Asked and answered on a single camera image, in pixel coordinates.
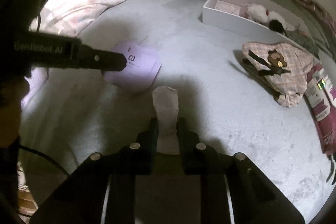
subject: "mattress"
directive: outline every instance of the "mattress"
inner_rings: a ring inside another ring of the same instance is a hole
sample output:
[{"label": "mattress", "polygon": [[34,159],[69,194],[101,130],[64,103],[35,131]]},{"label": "mattress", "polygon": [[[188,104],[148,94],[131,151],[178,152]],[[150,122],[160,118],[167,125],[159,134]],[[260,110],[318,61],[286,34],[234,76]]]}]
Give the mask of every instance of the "mattress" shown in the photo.
[{"label": "mattress", "polygon": [[[333,190],[308,105],[281,107],[246,74],[239,60],[249,38],[203,24],[205,1],[127,0],[105,11],[79,37],[103,50],[125,41],[156,49],[162,67],[153,86],[130,95],[97,70],[50,69],[23,110],[22,144],[72,172],[93,152],[108,155],[132,143],[155,116],[151,92],[168,85],[178,91],[179,115],[204,143],[245,153],[308,223]],[[23,153],[21,161],[37,203],[64,180],[35,155]],[[153,200],[168,206],[165,197]]]}]

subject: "silver screw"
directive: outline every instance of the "silver screw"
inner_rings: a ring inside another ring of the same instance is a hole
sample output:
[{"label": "silver screw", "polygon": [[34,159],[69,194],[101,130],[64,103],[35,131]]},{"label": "silver screw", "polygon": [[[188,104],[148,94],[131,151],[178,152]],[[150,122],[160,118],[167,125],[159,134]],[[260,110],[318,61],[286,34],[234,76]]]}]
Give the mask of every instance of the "silver screw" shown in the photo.
[{"label": "silver screw", "polygon": [[99,160],[100,157],[101,157],[101,155],[100,155],[99,153],[92,153],[92,154],[90,155],[90,159],[91,159],[91,160]]},{"label": "silver screw", "polygon": [[139,143],[131,143],[130,145],[129,145],[129,148],[130,149],[133,149],[133,150],[136,150],[136,149],[139,149],[140,148],[140,144]]},{"label": "silver screw", "polygon": [[245,160],[246,159],[246,155],[244,153],[241,153],[241,152],[238,152],[238,153],[234,154],[234,157],[237,160]]},{"label": "silver screw", "polygon": [[198,144],[196,144],[196,148],[198,150],[204,150],[204,149],[207,148],[207,146],[204,143],[198,143]]}]

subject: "cord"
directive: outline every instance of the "cord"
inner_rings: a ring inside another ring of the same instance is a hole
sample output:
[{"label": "cord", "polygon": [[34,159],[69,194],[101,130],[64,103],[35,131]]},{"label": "cord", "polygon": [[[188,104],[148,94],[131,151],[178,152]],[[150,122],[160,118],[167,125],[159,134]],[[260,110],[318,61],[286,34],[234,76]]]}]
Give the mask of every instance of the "cord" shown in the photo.
[{"label": "cord", "polygon": [[40,27],[41,27],[41,15],[38,16],[38,23],[37,23],[37,29],[36,29],[36,32],[39,32]]},{"label": "cord", "polygon": [[64,175],[66,175],[67,177],[70,176],[69,173],[59,164],[57,163],[55,160],[53,160],[51,157],[49,157],[48,155],[40,152],[40,151],[37,151],[35,149],[32,149],[32,148],[29,148],[29,147],[26,147],[26,146],[23,146],[21,144],[19,144],[19,148],[21,150],[25,150],[27,152],[30,152],[30,153],[33,153],[33,154],[36,154],[36,155],[39,155],[40,157],[46,159],[47,161],[49,161],[51,164],[53,164],[55,167],[57,167],[58,169],[60,169],[62,171],[62,173]]}]

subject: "storage box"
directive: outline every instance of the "storage box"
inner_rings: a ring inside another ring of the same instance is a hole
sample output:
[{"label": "storage box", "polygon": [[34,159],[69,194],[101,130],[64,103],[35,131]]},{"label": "storage box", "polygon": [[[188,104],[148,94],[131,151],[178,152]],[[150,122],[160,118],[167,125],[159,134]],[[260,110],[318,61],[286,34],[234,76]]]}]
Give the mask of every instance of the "storage box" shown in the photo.
[{"label": "storage box", "polygon": [[269,11],[277,12],[286,20],[287,23],[305,32],[308,36],[311,37],[307,26],[301,18],[270,0],[221,0],[233,4],[232,7],[228,7],[228,10],[231,10],[231,13],[215,9],[217,1],[218,0],[207,0],[207,2],[204,4],[203,23],[242,35],[256,42],[276,43],[287,40],[291,44],[298,46],[298,44],[286,36],[278,32],[271,31],[268,27],[262,24],[239,16],[242,15],[244,11],[237,11],[235,5],[243,7],[242,9],[244,9],[248,3],[255,3],[263,5]]}]

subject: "plaid bag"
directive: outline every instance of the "plaid bag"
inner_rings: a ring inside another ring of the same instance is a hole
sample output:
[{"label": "plaid bag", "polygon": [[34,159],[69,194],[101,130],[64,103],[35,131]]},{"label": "plaid bag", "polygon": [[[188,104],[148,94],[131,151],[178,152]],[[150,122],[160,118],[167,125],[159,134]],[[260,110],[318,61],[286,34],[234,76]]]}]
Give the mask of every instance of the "plaid bag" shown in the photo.
[{"label": "plaid bag", "polygon": [[278,93],[275,100],[284,107],[296,106],[307,89],[307,74],[314,57],[288,43],[274,45],[247,42],[243,44],[245,68],[267,80]]}]

